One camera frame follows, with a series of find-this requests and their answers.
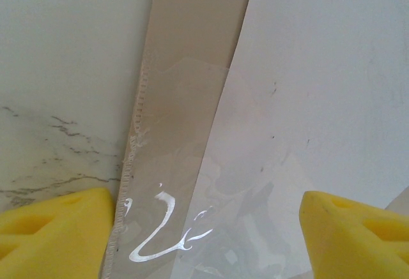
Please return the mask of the clear plastic film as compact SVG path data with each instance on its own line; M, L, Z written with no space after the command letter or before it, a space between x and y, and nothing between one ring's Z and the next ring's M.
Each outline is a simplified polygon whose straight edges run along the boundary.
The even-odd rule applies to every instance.
M101 279L313 279L296 210L318 98L253 66L144 55Z

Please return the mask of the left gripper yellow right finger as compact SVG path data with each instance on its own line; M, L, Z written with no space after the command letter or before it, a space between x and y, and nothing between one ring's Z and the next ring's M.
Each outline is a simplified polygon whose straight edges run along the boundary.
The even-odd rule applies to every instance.
M409 279L409 216L308 191L300 225L314 279Z

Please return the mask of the brown cardboard folder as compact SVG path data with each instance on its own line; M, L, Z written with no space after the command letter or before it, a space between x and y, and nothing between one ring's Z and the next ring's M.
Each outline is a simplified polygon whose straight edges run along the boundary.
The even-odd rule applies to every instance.
M152 0L100 279L169 279L249 0Z

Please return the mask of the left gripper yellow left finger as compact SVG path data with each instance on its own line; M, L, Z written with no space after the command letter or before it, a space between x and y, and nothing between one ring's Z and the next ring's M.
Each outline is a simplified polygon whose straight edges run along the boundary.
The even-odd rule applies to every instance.
M113 222L106 188L0 213L0 279L98 279Z

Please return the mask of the white paper sheet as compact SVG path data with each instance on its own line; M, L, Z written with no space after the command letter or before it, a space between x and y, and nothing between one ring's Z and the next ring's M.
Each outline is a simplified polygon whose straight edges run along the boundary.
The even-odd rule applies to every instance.
M290 279L304 192L407 187L409 0L249 0L170 279Z

